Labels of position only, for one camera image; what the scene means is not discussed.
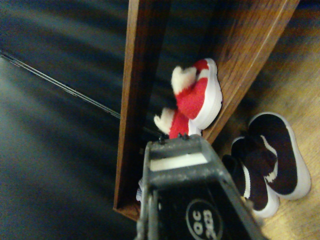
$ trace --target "black and white sneaker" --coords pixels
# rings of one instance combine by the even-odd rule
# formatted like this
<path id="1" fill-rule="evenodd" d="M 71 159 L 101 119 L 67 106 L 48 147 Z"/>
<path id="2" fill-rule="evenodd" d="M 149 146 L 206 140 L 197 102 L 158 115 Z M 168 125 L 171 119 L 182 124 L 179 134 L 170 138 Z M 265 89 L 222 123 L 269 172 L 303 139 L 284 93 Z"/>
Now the black and white sneaker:
<path id="1" fill-rule="evenodd" d="M 288 121 L 277 113 L 263 112 L 251 119 L 248 133 L 261 137 L 265 148 L 276 157 L 272 170 L 264 174 L 272 190 L 288 200 L 304 197 L 311 188 L 310 173 Z"/>
<path id="2" fill-rule="evenodd" d="M 231 155 L 225 155 L 222 162 L 230 172 L 239 193 L 253 203 L 253 212 L 261 217 L 273 216 L 279 207 L 279 198 L 266 184 L 264 176 L 257 168 L 265 167 L 266 163 L 257 159 L 265 159 L 266 151 L 250 151 L 248 139 L 236 138 L 233 141 Z"/>

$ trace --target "wood grain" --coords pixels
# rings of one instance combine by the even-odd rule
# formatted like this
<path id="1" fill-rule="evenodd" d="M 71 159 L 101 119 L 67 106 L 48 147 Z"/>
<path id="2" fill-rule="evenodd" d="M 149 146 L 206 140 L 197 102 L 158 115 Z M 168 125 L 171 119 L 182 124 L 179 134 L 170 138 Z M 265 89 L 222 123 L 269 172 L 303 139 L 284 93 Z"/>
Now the wood grain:
<path id="1" fill-rule="evenodd" d="M 138 164 L 139 139 L 169 10 L 169 0 L 129 1 L 114 209 L 120 208 L 127 195 L 138 187 L 138 179 L 131 176 Z"/>
<path id="2" fill-rule="evenodd" d="M 272 54 L 214 143 L 222 157 L 261 112 L 284 116 L 310 171 L 306 197 L 281 199 L 277 213 L 265 220 L 264 234 L 272 240 L 320 239 L 320 11 L 319 5 L 298 7 Z"/>
<path id="3" fill-rule="evenodd" d="M 228 1 L 227 10 L 221 11 L 225 15 L 219 23 L 224 24 L 215 30 L 216 45 L 203 47 L 199 53 L 204 56 L 208 54 L 204 51 L 212 49 L 223 95 L 218 117 L 203 131 L 208 142 L 214 142 L 256 79 L 298 3 L 299 0 Z"/>

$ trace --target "red slipper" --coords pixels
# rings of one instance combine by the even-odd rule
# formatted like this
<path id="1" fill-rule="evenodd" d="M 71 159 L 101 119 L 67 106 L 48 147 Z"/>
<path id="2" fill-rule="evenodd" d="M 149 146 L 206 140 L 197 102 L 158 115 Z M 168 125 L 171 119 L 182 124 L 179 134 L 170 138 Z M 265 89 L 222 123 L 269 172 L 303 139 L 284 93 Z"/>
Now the red slipper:
<path id="1" fill-rule="evenodd" d="M 216 63 L 206 58 L 185 70 L 177 66 L 172 73 L 171 85 L 179 111 L 197 128 L 206 129 L 222 106 Z"/>
<path id="2" fill-rule="evenodd" d="M 165 134 L 169 135 L 170 139 L 178 137 L 178 134 L 189 136 L 197 134 L 201 136 L 201 130 L 195 127 L 192 122 L 183 115 L 178 109 L 172 110 L 164 108 L 161 117 L 154 116 L 155 125 Z"/>

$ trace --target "wooden plank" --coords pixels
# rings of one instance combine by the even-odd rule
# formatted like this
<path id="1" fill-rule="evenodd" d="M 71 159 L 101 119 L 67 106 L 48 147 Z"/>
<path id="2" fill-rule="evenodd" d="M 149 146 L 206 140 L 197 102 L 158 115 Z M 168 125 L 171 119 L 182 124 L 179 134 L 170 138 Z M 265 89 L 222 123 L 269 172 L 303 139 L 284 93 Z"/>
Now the wooden plank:
<path id="1" fill-rule="evenodd" d="M 137 221 L 140 217 L 140 204 L 132 199 L 131 202 L 121 206 L 120 208 L 114 209 L 117 213 L 124 215 L 125 217 Z"/>
<path id="2" fill-rule="evenodd" d="M 216 28 L 215 46 L 203 47 L 199 55 L 213 51 L 217 63 L 223 103 L 215 122 L 203 131 L 213 143 L 256 79 L 294 13 L 299 0 L 229 1 L 224 24 Z"/>
<path id="3" fill-rule="evenodd" d="M 170 3 L 170 0 L 129 1 L 114 209 L 120 208 L 121 201 L 133 191 L 134 180 L 130 179 L 128 169 L 136 168 L 139 136 L 146 117 Z"/>

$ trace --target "shoe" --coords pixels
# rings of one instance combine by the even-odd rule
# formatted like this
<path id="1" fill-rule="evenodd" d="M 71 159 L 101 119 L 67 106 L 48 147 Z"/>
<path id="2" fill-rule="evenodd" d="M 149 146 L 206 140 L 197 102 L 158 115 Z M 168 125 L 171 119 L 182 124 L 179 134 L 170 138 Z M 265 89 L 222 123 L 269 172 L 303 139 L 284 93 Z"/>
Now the shoe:
<path id="1" fill-rule="evenodd" d="M 259 171 L 269 168 L 264 161 L 269 153 L 257 147 L 259 145 L 254 139 L 247 137 L 238 137 L 233 141 L 231 155 L 239 167 L 231 176 L 240 194 L 253 203 L 253 212 L 261 218 L 268 218 L 277 212 L 279 198 Z"/>
<path id="2" fill-rule="evenodd" d="M 179 111 L 197 128 L 206 129 L 222 106 L 216 63 L 206 58 L 185 70 L 177 66 L 172 73 L 171 85 Z"/>
<path id="3" fill-rule="evenodd" d="M 287 200 L 304 197 L 311 188 L 310 173 L 288 121 L 277 113 L 263 112 L 251 119 L 248 133 L 260 136 L 265 148 L 276 157 L 271 175 L 265 175 L 272 190 Z"/>
<path id="4" fill-rule="evenodd" d="M 201 130 L 178 109 L 172 110 L 165 107 L 161 117 L 157 115 L 154 117 L 154 123 L 163 133 L 169 135 L 169 139 L 177 138 L 179 134 L 184 135 L 185 133 L 189 136 L 193 134 L 201 136 Z"/>

